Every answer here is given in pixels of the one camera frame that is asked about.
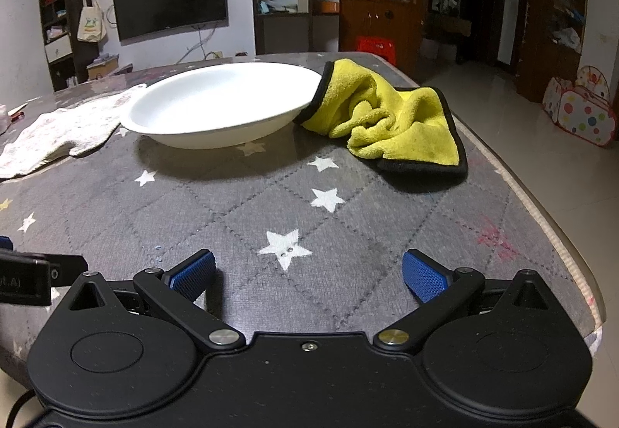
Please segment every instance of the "blue gripper pad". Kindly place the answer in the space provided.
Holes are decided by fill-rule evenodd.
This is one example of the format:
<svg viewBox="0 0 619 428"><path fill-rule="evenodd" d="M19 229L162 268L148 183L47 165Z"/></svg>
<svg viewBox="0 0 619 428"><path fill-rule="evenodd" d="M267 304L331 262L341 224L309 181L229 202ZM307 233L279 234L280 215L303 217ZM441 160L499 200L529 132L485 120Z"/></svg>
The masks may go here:
<svg viewBox="0 0 619 428"><path fill-rule="evenodd" d="M10 240L10 237L0 236L0 248L4 248L5 250L13 249L13 241Z"/></svg>
<svg viewBox="0 0 619 428"><path fill-rule="evenodd" d="M208 250L199 250L170 270L162 281L175 292L194 302L213 281L215 256Z"/></svg>
<svg viewBox="0 0 619 428"><path fill-rule="evenodd" d="M451 285L451 274L452 271L419 250L409 250L402 257L402 278L406 286L423 303L436 297Z"/></svg>

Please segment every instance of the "triangular cutout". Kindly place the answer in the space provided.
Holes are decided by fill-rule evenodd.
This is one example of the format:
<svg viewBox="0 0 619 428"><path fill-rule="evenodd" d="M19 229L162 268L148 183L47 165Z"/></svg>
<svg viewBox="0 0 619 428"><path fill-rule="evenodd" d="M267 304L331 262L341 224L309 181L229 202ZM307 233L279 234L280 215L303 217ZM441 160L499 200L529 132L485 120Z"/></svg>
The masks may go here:
<svg viewBox="0 0 619 428"><path fill-rule="evenodd" d="M514 305L530 309L548 309L548 305L532 281L524 282Z"/></svg>
<svg viewBox="0 0 619 428"><path fill-rule="evenodd" d="M70 311L81 311L82 309L92 309L94 307L103 307L105 302L103 297L94 283L84 283L82 289L77 294L69 309Z"/></svg>

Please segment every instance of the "gray tablecloth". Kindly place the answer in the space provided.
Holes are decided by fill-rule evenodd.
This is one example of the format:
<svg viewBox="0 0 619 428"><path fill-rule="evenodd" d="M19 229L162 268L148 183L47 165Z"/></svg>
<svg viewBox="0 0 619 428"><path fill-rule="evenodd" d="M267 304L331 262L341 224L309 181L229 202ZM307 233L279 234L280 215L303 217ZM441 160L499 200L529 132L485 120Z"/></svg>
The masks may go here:
<svg viewBox="0 0 619 428"><path fill-rule="evenodd" d="M360 53L259 59L321 72L325 61L342 56L394 86L414 84ZM136 72L97 82L95 91L80 86L59 102L202 65L208 63ZM110 280L149 266L167 269L208 248L221 270L214 293L223 295L197 303L249 339L258 330L373 335L417 307L400 271L409 248L492 278L536 269L589 336L600 313L573 250L501 162L457 127L470 174L451 188L377 173L338 141L293 125L245 147L212 151L172 149L117 131L89 156L4 182L0 202L12 202L0 211L1 230L17 250L82 254ZM319 171L322 165L329 167ZM36 222L19 230L30 216ZM0 306L0 366L22 383L29 348L65 292L52 308Z"/></svg>

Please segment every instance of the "bowl rim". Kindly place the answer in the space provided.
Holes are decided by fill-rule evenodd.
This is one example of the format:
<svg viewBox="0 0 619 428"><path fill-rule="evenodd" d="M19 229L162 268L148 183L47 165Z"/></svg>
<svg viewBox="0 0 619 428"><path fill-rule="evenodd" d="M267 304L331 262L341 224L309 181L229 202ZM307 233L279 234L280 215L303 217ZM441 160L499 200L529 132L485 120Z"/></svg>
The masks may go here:
<svg viewBox="0 0 619 428"><path fill-rule="evenodd" d="M160 87L165 87L167 86L170 82L173 82L174 79L177 79L179 76L183 75L183 76L187 76L187 75L196 75L196 74L200 74L200 73L205 73L205 72L211 72L214 68L219 68L219 67L238 67L239 65L259 65L261 67L263 67L264 65L277 65L277 66L285 66L285 67L299 67L299 68L303 68L303 70L306 70L307 72L310 72L312 74L316 75L316 87L318 88L318 84L320 83L320 79L321 79L321 74L319 74L318 72L312 70L311 68L307 68L304 67L302 65L295 65L295 64L289 64L289 63L278 63L278 62L269 62L269 61L259 61L259 62L255 62L255 61L249 61L249 62L237 62L237 63L224 63L224 64L220 64L220 65L212 65L212 66L207 66L207 67L201 67L201 68L197 68L194 70L186 70L184 72L181 72L179 74L175 74L171 77L167 77L165 79L159 80L158 82L155 82L154 84L151 84L150 86L147 86L143 89L137 90L134 95L132 96L132 98L129 100L126 108L124 109L124 111L122 112L122 114L120 115L120 123L123 127L125 127L126 129L129 129L129 131L133 131L133 132L137 132L139 134L144 134L144 135L191 135L191 134L200 134L200 133L216 133L216 132L220 132L220 131L227 131L228 129L237 129L237 128L245 128L245 127L249 127L252 125L256 125L259 123L264 123L266 121L275 119L277 117L280 117L282 115L286 115L288 113L294 112L295 110L301 111L303 108L305 108L306 106L308 106L312 99L310 98L307 102L305 102L304 104L300 104L298 106L296 106L295 108L289 108L287 110L284 111L280 111L277 113L274 113L272 115L268 115L259 119L256 119L254 121L251 122L247 122L247 123L243 123L243 124L237 124L237 125L232 125L232 126L222 126L221 128L214 128L214 129L200 129L200 130L191 130L191 131L178 131L177 129L174 130L162 130L162 129L151 129L151 128L147 128L146 126L140 125L138 123L136 123L135 121L133 121L131 119L131 114L133 112L133 109L135 107L135 105L138 104L138 102L140 102L144 97L146 97L148 94L151 94L153 92L155 92L158 88Z"/></svg>

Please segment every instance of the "drawer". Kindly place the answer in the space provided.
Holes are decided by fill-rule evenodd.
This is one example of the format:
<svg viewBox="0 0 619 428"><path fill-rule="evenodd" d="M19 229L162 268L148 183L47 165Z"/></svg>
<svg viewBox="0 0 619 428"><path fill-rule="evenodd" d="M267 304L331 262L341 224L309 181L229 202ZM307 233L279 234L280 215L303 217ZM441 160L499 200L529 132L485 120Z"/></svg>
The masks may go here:
<svg viewBox="0 0 619 428"><path fill-rule="evenodd" d="M47 61L51 63L63 56L70 55L71 53L71 40L69 35L65 35L58 40L54 40L51 44L45 46L45 54L47 55Z"/></svg>

